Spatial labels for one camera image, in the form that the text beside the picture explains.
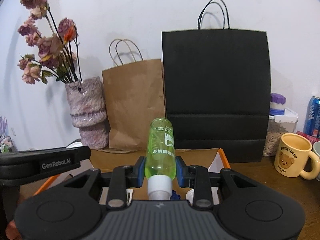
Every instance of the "white wall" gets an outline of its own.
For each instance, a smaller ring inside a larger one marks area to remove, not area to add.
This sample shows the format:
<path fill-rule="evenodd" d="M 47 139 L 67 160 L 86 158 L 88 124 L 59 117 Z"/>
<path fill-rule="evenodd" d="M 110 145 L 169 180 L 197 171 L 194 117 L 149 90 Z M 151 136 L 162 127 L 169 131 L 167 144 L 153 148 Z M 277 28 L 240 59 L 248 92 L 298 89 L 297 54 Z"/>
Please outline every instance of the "white wall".
<path fill-rule="evenodd" d="M 28 17 L 20 0 L 4 0 L 0 6 L 0 114 L 6 115 L 19 150 L 29 147 L 62 147 L 79 138 L 72 127 L 62 83 L 48 86 L 21 81 L 16 66 L 27 47 L 18 27 Z M 74 19 L 80 36 L 80 65 L 85 78 L 112 67 L 108 46 L 114 38 L 136 42 L 144 58 L 162 58 L 161 31 L 196 28 L 200 11 L 209 0 L 49 0 L 56 21 Z M 308 100 L 320 95 L 319 0 L 224 0 L 232 28 L 264 30 L 268 34 L 272 91 L 284 94 L 287 105 L 304 123 Z M 204 28 L 218 28 L 219 20 L 206 15 Z M 50 35 L 45 20 L 38 23 Z"/>

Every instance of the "purple lid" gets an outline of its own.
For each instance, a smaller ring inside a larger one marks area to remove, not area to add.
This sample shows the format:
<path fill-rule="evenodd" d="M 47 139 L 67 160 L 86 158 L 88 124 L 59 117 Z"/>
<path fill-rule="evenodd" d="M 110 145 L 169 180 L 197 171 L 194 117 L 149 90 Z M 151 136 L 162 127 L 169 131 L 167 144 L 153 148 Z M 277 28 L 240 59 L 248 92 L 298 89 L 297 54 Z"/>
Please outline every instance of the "purple lid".
<path fill-rule="evenodd" d="M 277 103 L 277 104 L 285 104 L 285 97 L 283 95 L 272 93 L 270 94 L 270 102 Z"/>

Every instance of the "textured vase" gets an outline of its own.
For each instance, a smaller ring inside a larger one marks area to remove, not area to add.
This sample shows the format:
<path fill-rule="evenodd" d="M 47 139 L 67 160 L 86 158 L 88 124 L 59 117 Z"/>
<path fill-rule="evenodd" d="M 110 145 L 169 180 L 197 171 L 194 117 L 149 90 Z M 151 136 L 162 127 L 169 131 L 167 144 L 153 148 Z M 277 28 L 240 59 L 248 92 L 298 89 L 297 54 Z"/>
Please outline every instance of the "textured vase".
<path fill-rule="evenodd" d="M 106 105 L 99 77 L 65 84 L 72 125 L 79 128 L 81 142 L 92 149 L 108 145 L 104 121 Z"/>

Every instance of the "finger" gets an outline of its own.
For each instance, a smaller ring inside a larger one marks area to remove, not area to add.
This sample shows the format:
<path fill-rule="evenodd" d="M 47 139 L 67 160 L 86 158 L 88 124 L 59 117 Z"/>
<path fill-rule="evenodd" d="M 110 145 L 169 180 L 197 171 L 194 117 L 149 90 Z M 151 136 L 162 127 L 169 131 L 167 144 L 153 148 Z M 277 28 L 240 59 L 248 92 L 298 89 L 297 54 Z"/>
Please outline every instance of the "finger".
<path fill-rule="evenodd" d="M 7 235 L 9 240 L 14 240 L 20 237 L 20 234 L 17 230 L 16 224 L 14 221 L 10 221 L 5 229 L 5 234 Z"/>

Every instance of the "blue can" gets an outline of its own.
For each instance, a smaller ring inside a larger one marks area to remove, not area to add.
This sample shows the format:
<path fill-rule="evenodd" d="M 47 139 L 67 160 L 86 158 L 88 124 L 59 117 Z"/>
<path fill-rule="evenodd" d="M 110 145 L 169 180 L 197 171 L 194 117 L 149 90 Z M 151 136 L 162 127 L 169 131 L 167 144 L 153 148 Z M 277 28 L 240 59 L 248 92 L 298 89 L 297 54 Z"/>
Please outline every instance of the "blue can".
<path fill-rule="evenodd" d="M 304 133 L 319 138 L 320 132 L 320 98 L 312 97 L 307 111 Z"/>

